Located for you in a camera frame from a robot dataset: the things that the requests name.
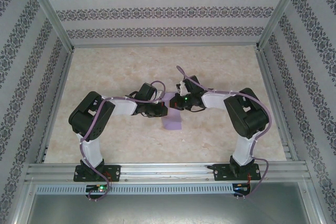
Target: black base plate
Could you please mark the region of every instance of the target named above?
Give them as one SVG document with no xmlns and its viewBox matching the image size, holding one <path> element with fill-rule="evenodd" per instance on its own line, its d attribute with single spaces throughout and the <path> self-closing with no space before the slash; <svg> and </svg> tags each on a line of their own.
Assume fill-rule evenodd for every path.
<svg viewBox="0 0 336 224">
<path fill-rule="evenodd" d="M 104 165 L 102 174 L 111 182 L 118 182 L 120 178 L 120 169 L 120 165 Z M 105 180 L 100 176 L 98 179 L 95 179 L 94 176 L 85 171 L 81 165 L 77 165 L 74 174 L 74 182 L 105 182 Z"/>
<path fill-rule="evenodd" d="M 215 181 L 232 181 L 232 180 L 248 180 L 248 174 L 251 176 L 251 180 L 260 180 L 260 170 L 258 164 L 252 164 L 251 168 L 244 172 L 240 173 L 239 177 L 236 178 L 235 175 L 230 170 L 230 164 L 215 164 L 212 165 L 211 168 L 214 171 Z"/>
</svg>

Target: striped wallpaper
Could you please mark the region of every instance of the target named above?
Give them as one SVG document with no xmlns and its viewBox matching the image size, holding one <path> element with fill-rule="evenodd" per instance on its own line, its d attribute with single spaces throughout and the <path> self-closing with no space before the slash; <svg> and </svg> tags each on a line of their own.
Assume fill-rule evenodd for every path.
<svg viewBox="0 0 336 224">
<path fill-rule="evenodd" d="M 279 0 L 50 0 L 75 46 L 257 42 Z"/>
<path fill-rule="evenodd" d="M 291 0 L 264 53 L 296 151 L 336 223 L 336 0 Z"/>
<path fill-rule="evenodd" d="M 37 0 L 0 0 L 0 224 L 34 163 L 68 57 Z"/>
</svg>

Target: metal extrusion bar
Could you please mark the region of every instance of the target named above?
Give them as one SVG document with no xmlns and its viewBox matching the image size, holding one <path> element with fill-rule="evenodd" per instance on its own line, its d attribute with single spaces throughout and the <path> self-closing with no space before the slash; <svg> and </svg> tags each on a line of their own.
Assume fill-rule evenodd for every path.
<svg viewBox="0 0 336 224">
<path fill-rule="evenodd" d="M 14 216 L 10 224 L 17 223 L 27 223 L 31 208 L 34 203 L 34 198 L 36 195 L 36 190 L 38 186 L 34 184 L 23 185 L 20 197 L 18 199 L 18 203 L 14 212 Z"/>
<path fill-rule="evenodd" d="M 39 185 L 38 195 L 83 195 L 86 185 Z M 180 194 L 234 194 L 232 184 L 140 184 L 113 185 L 109 195 L 180 195 Z"/>
<path fill-rule="evenodd" d="M 286 150 L 284 148 L 286 158 L 289 158 L 290 156 L 290 159 L 292 159 L 293 161 L 297 161 L 298 157 L 295 151 L 295 147 L 292 142 L 291 136 L 289 134 L 286 120 L 282 113 L 282 108 L 281 108 L 279 99 L 277 97 L 275 85 L 272 81 L 272 77 L 270 75 L 269 69 L 266 64 L 264 53 L 261 50 L 260 51 L 256 50 L 256 56 L 257 56 L 258 64 L 260 67 L 260 72 L 261 72 L 261 75 L 265 83 L 265 88 L 266 88 L 266 91 L 269 97 L 269 101 L 272 107 L 272 111 L 275 117 L 275 121 L 278 126 L 278 132 L 279 132 L 281 141 L 283 143 L 286 143 L 289 148 L 290 155 L 286 153 Z"/>
<path fill-rule="evenodd" d="M 120 181 L 114 184 L 213 184 L 244 183 L 246 180 L 214 181 L 213 171 L 208 165 L 214 163 L 168 163 L 168 164 L 118 164 L 121 165 Z M 260 172 L 266 165 L 258 163 Z M 73 181 L 76 164 L 30 164 L 25 177 L 26 184 L 80 184 Z M 304 161 L 270 162 L 264 182 L 311 181 Z"/>
<path fill-rule="evenodd" d="M 212 46 L 252 46 L 255 42 L 165 42 L 165 43 L 109 43 L 109 44 L 76 44 L 75 48 L 106 48 L 106 47 L 212 47 Z"/>
<path fill-rule="evenodd" d="M 67 52 L 72 51 L 72 43 L 71 40 L 66 32 L 66 30 L 64 29 L 61 21 L 59 20 L 53 6 L 51 5 L 49 0 L 38 0 L 40 6 L 42 7 L 44 13 L 46 14 L 46 16 L 48 17 L 48 19 L 50 20 L 53 28 L 55 29 L 58 37 L 61 39 L 63 45 L 65 46 Z"/>
<path fill-rule="evenodd" d="M 277 7 L 275 8 L 271 18 L 269 19 L 264 31 L 262 32 L 262 35 L 259 39 L 259 49 L 264 48 L 265 44 L 267 43 L 267 40 L 271 36 L 274 28 L 277 26 L 279 19 L 285 12 L 285 9 L 287 5 L 289 4 L 290 0 L 280 0 L 278 2 Z"/>
<path fill-rule="evenodd" d="M 60 86 L 59 86 L 59 89 L 57 91 L 58 93 L 57 93 L 56 99 L 55 99 L 56 103 L 54 104 L 54 106 L 52 108 L 52 111 L 51 111 L 51 115 L 50 115 L 51 120 L 49 120 L 48 125 L 47 125 L 46 134 L 45 134 L 45 137 L 42 141 L 41 149 L 40 149 L 40 152 L 39 152 L 38 157 L 37 157 L 37 163 L 42 163 L 43 162 L 45 149 L 46 149 L 46 146 L 49 144 L 51 134 L 53 132 L 54 124 L 55 124 L 55 121 L 56 121 L 57 111 L 58 111 L 60 103 L 61 103 L 61 97 L 63 95 L 63 91 L 64 91 L 64 88 L 65 88 L 65 83 L 67 81 L 67 77 L 68 77 L 68 74 L 69 74 L 69 70 L 70 70 L 70 66 L 71 66 L 73 56 L 74 56 L 74 53 L 72 51 L 71 55 L 68 56 L 66 67 L 65 67 L 65 70 L 64 70 L 63 75 L 61 77 Z"/>
</svg>

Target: aluminum frame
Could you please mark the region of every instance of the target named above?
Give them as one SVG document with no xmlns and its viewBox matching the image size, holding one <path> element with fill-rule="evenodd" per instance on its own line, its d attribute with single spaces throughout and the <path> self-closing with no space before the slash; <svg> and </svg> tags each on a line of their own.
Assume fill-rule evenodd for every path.
<svg viewBox="0 0 336 224">
<path fill-rule="evenodd" d="M 55 29 L 58 37 L 62 41 L 64 47 L 67 49 L 67 52 L 71 52 L 73 50 L 73 45 L 71 40 L 64 29 L 59 17 L 57 16 L 53 6 L 51 5 L 49 0 L 38 0 L 40 6 L 42 7 L 44 13 L 50 20 L 53 28 Z"/>
<path fill-rule="evenodd" d="M 118 164 L 121 166 L 120 181 L 113 185 L 224 185 L 242 183 L 237 181 L 214 181 L 213 171 L 208 165 L 214 163 L 144 163 Z M 24 187 L 14 214 L 12 224 L 27 223 L 34 198 L 40 185 L 90 185 L 73 181 L 76 164 L 30 164 L 24 180 Z M 266 165 L 259 163 L 260 171 Z M 298 183 L 310 223 L 326 223 L 312 184 L 308 167 L 304 161 L 270 162 L 265 183 Z"/>
<path fill-rule="evenodd" d="M 47 125 L 47 128 L 46 128 L 46 134 L 45 134 L 45 137 L 42 140 L 41 149 L 40 149 L 40 152 L 39 152 L 39 154 L 37 156 L 37 159 L 36 159 L 37 163 L 42 163 L 44 161 L 45 150 L 46 150 L 47 145 L 49 144 L 51 134 L 53 132 L 57 112 L 58 112 L 58 109 L 59 109 L 59 106 L 60 106 L 60 103 L 61 103 L 61 98 L 62 98 L 64 88 L 65 88 L 65 84 L 66 84 L 66 81 L 67 81 L 67 78 L 68 78 L 72 58 L 74 56 L 73 50 L 71 50 L 69 52 L 69 54 L 70 55 L 68 56 L 65 70 L 64 70 L 64 72 L 62 74 L 62 77 L 61 77 L 59 90 L 57 91 L 57 94 L 56 94 L 56 99 L 55 99 L 56 102 L 55 102 L 53 108 L 51 109 L 51 115 L 50 115 L 51 120 L 49 120 L 49 122 L 48 122 L 48 125 Z"/>
<path fill-rule="evenodd" d="M 262 35 L 258 41 L 259 48 L 263 48 L 267 43 L 269 37 L 271 36 L 274 28 L 277 26 L 279 19 L 285 12 L 285 9 L 288 5 L 290 0 L 280 0 L 277 7 L 275 8 L 274 12 L 272 13 L 271 18 L 269 19 Z"/>
<path fill-rule="evenodd" d="M 297 161 L 299 159 L 296 154 L 293 141 L 290 137 L 290 133 L 289 133 L 289 130 L 286 124 L 286 119 L 283 115 L 280 101 L 276 93 L 276 88 L 272 81 L 272 77 L 268 69 L 268 66 L 266 64 L 264 53 L 258 48 L 255 48 L 255 53 L 256 53 L 259 67 L 260 67 L 261 76 L 263 77 L 263 80 L 264 80 L 266 92 L 267 92 L 269 102 L 270 102 L 270 105 L 273 111 L 273 115 L 274 115 L 276 124 L 278 126 L 278 132 L 281 138 L 282 145 L 284 147 L 283 150 L 285 151 L 286 158 L 291 159 L 293 161 Z"/>
</svg>

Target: robotic arm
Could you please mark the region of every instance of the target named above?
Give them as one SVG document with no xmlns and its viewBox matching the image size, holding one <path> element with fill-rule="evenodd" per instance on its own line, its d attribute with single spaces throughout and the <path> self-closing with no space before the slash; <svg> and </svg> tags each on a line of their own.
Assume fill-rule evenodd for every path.
<svg viewBox="0 0 336 224">
<path fill-rule="evenodd" d="M 72 126 L 72 130 L 76 133 L 77 138 L 83 146 L 85 156 L 80 161 L 81 166 L 86 173 L 96 179 L 99 179 L 99 175 L 95 174 L 87 162 L 89 162 L 100 173 L 103 172 L 104 160 L 100 153 L 99 136 L 103 132 L 110 116 L 137 115 L 141 113 L 146 117 L 153 118 L 167 115 L 168 108 L 164 106 L 164 102 L 141 102 L 148 101 L 153 98 L 153 96 L 155 98 L 155 96 L 160 94 L 160 91 L 158 92 L 154 86 L 145 83 L 139 91 L 134 91 L 132 94 L 124 98 L 115 98 L 105 102 L 101 108 L 95 125 L 83 142 L 81 142 L 81 139 L 83 139 L 89 131 L 95 113 L 97 112 L 100 104 L 107 97 L 103 97 L 100 94 L 91 91 L 69 117 L 69 124 Z M 138 100 L 138 102 L 125 100 L 127 97 Z"/>
<path fill-rule="evenodd" d="M 199 83 L 196 76 L 190 77 Z M 238 141 L 233 155 L 230 157 L 230 170 L 236 178 L 245 173 L 254 163 L 251 156 L 255 138 L 269 123 L 267 113 L 255 101 L 231 94 L 207 92 L 188 79 L 176 85 L 179 93 L 170 101 L 170 107 L 178 110 L 192 111 L 193 106 L 200 108 L 217 108 L 227 110 L 234 129 L 238 133 Z M 258 99 L 250 88 L 239 93 Z"/>
</svg>

